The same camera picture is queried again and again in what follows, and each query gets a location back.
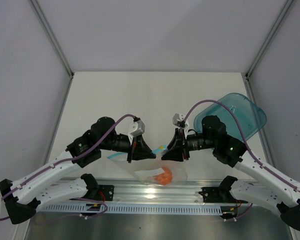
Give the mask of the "clear zip top bag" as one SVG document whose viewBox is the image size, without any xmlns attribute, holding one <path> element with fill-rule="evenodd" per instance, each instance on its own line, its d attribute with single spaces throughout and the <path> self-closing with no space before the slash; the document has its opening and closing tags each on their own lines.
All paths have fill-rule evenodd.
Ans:
<svg viewBox="0 0 300 240">
<path fill-rule="evenodd" d="M 181 162 L 170 160 L 161 160 L 161 156 L 167 146 L 161 145 L 152 152 L 156 154 L 154 159 L 133 160 L 130 163 L 124 157 L 123 161 L 111 160 L 111 155 L 107 158 L 115 163 L 118 167 L 128 172 L 135 179 L 143 184 L 154 184 L 159 186 L 183 185 L 188 180 L 188 174 Z M 155 176 L 164 172 L 163 168 L 169 168 L 172 172 L 172 182 L 168 185 L 160 185 Z"/>
</svg>

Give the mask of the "orange toy pumpkin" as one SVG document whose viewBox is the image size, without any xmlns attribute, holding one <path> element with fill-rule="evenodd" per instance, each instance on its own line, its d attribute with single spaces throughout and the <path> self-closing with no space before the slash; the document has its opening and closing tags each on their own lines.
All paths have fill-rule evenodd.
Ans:
<svg viewBox="0 0 300 240">
<path fill-rule="evenodd" d="M 172 173 L 172 171 L 171 171 L 169 168 L 167 168 L 167 167 L 164 167 L 164 168 L 163 168 L 163 171 L 164 171 L 163 173 L 161 173 L 161 174 L 155 176 L 154 179 L 155 179 L 160 185 L 165 186 L 165 185 L 168 185 L 168 184 L 170 184 L 170 183 L 172 182 L 172 180 L 173 180 L 173 173 Z"/>
</svg>

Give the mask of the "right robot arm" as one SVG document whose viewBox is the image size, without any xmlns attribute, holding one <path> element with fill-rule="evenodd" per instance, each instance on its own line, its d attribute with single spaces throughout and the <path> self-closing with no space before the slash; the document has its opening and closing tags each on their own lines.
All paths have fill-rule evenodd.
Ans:
<svg viewBox="0 0 300 240">
<path fill-rule="evenodd" d="M 188 133 L 189 125 L 183 114 L 176 113 L 172 123 L 176 126 L 175 133 L 161 160 L 183 162 L 190 158 L 191 151 L 212 149 L 219 162 L 249 175 L 264 186 L 248 185 L 227 176 L 218 187 L 222 201 L 234 199 L 256 204 L 279 215 L 285 224 L 300 231 L 300 182 L 262 161 L 245 143 L 230 136 L 226 125 L 216 115 L 203 118 L 201 133 Z"/>
</svg>

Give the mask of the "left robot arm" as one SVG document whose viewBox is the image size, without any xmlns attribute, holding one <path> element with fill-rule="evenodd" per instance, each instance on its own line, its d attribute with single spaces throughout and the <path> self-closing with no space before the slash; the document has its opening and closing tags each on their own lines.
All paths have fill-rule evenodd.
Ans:
<svg viewBox="0 0 300 240">
<path fill-rule="evenodd" d="M 156 158 L 143 139 L 145 124 L 132 114 L 115 121 L 110 117 L 99 118 L 89 130 L 76 138 L 53 161 L 19 180 L 4 179 L 0 193 L 13 225 L 31 219 L 46 206 L 66 200 L 97 200 L 100 186 L 92 174 L 56 184 L 64 176 L 83 169 L 102 157 L 102 151 L 127 154 L 127 161 Z"/>
</svg>

